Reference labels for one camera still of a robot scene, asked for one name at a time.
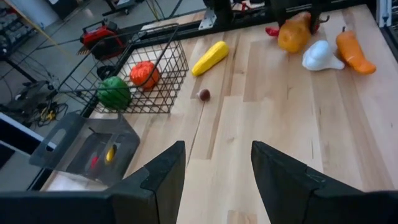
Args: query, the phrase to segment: concrete floor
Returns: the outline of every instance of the concrete floor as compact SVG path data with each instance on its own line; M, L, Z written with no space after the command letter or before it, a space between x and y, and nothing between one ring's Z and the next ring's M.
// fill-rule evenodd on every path
M178 9L175 8L179 0L157 1L166 17L169 17L172 12L175 12L175 15L179 15L205 8L202 0L182 0ZM67 21L58 21L47 27L45 29L45 33L51 36L51 38L57 43L79 38L82 34L81 30L83 27L102 20L102 13L107 11L109 11L109 7L103 0L92 0L86 5L86 7L79 9L77 13L68 18ZM117 23L119 27L127 27L154 21L155 17L151 13L146 2L142 2L132 8L129 15L117 13L108 16L108 19ZM51 47L42 50L35 50L37 47L50 44L52 44L51 41L47 40L43 35L36 34L21 46L19 52L12 55L11 58L20 63L22 68L29 71L31 75L38 80L46 78L42 76L43 74L46 74L46 70L59 80L63 80L73 70L73 68L76 67L77 63L82 60L83 56L76 55L81 44L79 42L74 42L61 45L60 49ZM85 67L91 68L92 65L94 65L94 62L94 60L88 60L85 62ZM3 96L0 98L0 103L7 103L11 100L11 94L6 84L8 84L12 96L15 97L17 93L23 89L22 83L28 81L8 64L0 62L0 77L5 74L7 75L0 80L0 95ZM80 68L74 73L74 76L84 77L86 74L87 72L85 68ZM68 112L81 110L84 106L67 96L60 96L57 98L57 101L59 103L65 102L69 106ZM56 121L41 128L33 126L32 129L36 133L46 136L54 127L55 122ZM10 161L0 169L0 190L24 190L28 187L30 181L27 180L33 180L40 169L38 167L30 166L27 161L27 158L23 155L19 155L18 152L12 156ZM23 176L24 178L10 178L11 176Z

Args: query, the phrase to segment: wood grain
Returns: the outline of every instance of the wood grain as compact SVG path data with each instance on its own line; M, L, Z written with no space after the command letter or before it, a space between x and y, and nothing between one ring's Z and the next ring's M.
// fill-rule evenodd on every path
M366 6L326 15L330 20L308 46L326 39L336 48L336 36L349 27L376 64L375 74L348 67L309 72L302 53L289 55L265 35L275 23L182 40L190 68L219 40L230 53L200 77L188 73L170 114L125 114L141 137L126 175L184 140L188 164L178 223L269 223L251 167L253 140L358 189L397 189L398 64ZM211 92L207 103L195 96L201 88ZM68 189L61 176L54 174L46 188Z

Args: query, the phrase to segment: black wire basket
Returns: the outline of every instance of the black wire basket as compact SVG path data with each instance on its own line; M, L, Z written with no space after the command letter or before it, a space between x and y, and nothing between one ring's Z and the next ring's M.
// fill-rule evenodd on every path
M177 25L106 38L104 41L126 43L107 49L108 55L119 54L111 58L99 58L104 42L97 43L91 49L92 57L84 57L58 92L74 98L85 110L99 113L169 113L188 70L183 47L176 39ZM135 75L133 82L132 70L144 75Z

